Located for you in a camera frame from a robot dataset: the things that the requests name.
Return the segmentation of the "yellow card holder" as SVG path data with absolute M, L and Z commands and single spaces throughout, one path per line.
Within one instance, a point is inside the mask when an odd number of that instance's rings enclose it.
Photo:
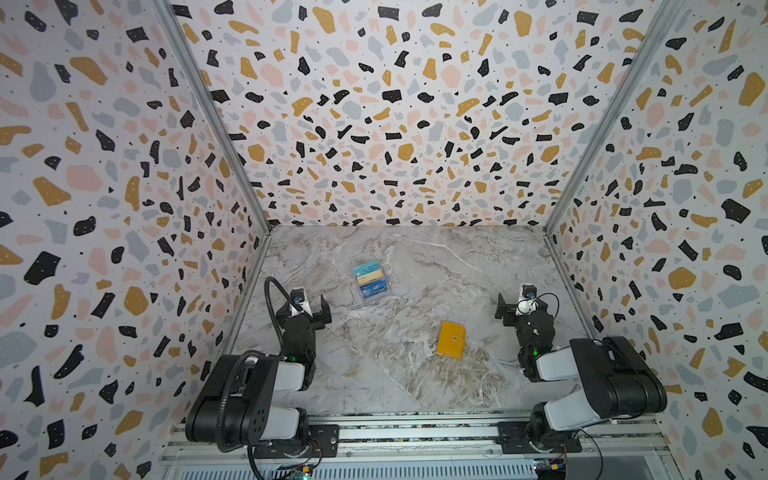
M 444 321 L 441 324 L 436 353 L 439 356 L 461 360 L 466 345 L 466 328 L 458 323 Z

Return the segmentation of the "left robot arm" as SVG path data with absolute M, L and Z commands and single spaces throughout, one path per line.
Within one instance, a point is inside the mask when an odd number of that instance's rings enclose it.
M 275 406 L 273 397 L 308 390 L 316 370 L 317 332 L 332 322 L 332 313 L 325 298 L 313 313 L 301 289 L 291 296 L 275 312 L 280 352 L 221 356 L 185 420 L 188 441 L 211 443 L 222 453 L 250 447 L 261 458 L 299 455 L 312 445 L 306 410 Z

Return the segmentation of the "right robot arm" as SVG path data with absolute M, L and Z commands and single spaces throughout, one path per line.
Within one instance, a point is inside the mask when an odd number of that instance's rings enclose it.
M 575 338 L 555 348 L 555 316 L 534 286 L 525 284 L 512 303 L 499 296 L 495 317 L 515 330 L 519 365 L 528 380 L 578 383 L 568 395 L 535 405 L 526 423 L 499 423 L 497 443 L 505 454 L 579 452 L 577 434 L 583 428 L 666 409 L 664 387 L 625 337 Z

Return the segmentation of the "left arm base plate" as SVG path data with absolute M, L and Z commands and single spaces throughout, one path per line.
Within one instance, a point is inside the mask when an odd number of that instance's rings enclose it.
M 309 424 L 291 439 L 269 440 L 253 448 L 258 460 L 304 461 L 310 457 L 335 458 L 340 440 L 338 424 Z

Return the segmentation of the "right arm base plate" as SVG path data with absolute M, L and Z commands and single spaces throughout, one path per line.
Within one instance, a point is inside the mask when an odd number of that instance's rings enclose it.
M 504 454 L 580 453 L 582 445 L 576 431 L 555 431 L 538 421 L 509 421 L 497 424 L 495 442 Z

